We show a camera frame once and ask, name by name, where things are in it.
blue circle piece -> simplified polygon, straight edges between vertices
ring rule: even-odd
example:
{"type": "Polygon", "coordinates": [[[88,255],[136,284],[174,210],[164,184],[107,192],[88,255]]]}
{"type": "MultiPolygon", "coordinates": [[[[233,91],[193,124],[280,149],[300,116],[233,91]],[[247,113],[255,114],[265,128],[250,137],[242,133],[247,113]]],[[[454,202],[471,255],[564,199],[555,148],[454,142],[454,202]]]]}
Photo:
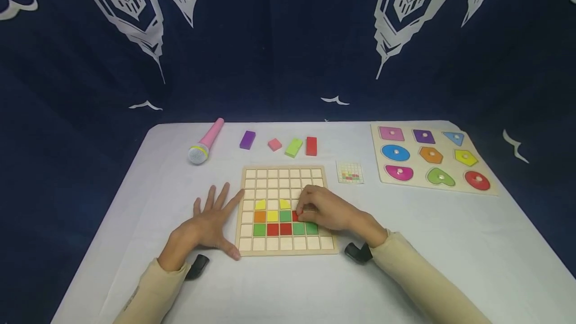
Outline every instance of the blue circle piece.
{"type": "Polygon", "coordinates": [[[405,162],[410,158],[410,152],[399,145],[384,145],[382,147],[384,157],[395,162],[405,162]]]}

green block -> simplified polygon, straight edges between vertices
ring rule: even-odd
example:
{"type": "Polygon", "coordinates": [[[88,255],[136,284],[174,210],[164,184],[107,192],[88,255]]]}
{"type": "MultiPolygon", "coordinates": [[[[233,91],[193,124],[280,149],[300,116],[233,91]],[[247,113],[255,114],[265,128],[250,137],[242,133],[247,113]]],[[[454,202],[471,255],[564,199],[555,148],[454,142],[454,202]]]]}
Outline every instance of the green block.
{"type": "Polygon", "coordinates": [[[286,148],[284,154],[286,154],[288,157],[296,158],[296,154],[298,154],[298,151],[300,150],[301,146],[302,146],[302,140],[298,138],[293,138],[292,142],[289,143],[288,147],[286,148]]]}
{"type": "Polygon", "coordinates": [[[254,224],[254,237],[266,236],[266,224],[254,224]]]}
{"type": "Polygon", "coordinates": [[[280,210],[280,222],[291,222],[291,221],[292,221],[292,211],[280,210]]]}
{"type": "Polygon", "coordinates": [[[293,222],[292,223],[292,234],[295,236],[304,235],[304,223],[303,222],[293,222]]]}
{"type": "Polygon", "coordinates": [[[318,234],[318,225],[315,222],[307,222],[306,234],[318,234]]]}

toy microphone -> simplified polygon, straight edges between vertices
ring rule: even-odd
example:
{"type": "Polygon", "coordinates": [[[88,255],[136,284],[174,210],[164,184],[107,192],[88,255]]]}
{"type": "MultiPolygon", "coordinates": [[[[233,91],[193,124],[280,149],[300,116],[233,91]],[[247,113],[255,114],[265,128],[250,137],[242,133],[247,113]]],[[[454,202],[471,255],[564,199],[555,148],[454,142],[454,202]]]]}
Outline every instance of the toy microphone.
{"type": "Polygon", "coordinates": [[[204,135],[204,138],[196,145],[190,147],[190,150],[188,150],[188,159],[193,162],[193,164],[202,164],[208,159],[210,147],[220,133],[223,125],[224,119],[218,118],[206,135],[204,135]]]}

pink square piece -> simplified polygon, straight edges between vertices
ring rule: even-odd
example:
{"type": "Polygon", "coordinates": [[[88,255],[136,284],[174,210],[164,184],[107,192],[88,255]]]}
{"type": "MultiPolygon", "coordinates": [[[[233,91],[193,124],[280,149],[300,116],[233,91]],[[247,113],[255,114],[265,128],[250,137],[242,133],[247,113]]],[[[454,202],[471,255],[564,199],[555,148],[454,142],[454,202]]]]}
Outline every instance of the pink square piece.
{"type": "Polygon", "coordinates": [[[282,147],[282,143],[278,141],[278,139],[274,138],[268,142],[268,146],[272,149],[273,152],[279,150],[282,147]]]}
{"type": "Polygon", "coordinates": [[[399,127],[379,126],[380,138],[385,141],[404,142],[404,134],[399,127]]]}

blue triangle piece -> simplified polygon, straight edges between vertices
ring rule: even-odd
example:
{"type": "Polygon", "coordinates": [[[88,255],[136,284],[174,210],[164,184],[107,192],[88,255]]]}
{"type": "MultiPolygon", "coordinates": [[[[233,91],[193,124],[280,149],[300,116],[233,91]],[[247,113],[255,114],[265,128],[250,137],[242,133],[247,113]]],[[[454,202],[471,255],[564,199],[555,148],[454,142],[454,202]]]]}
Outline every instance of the blue triangle piece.
{"type": "Polygon", "coordinates": [[[450,139],[454,142],[455,145],[461,147],[462,142],[465,141],[465,135],[462,133],[451,133],[450,131],[443,131],[442,134],[446,136],[446,138],[450,139]]]}

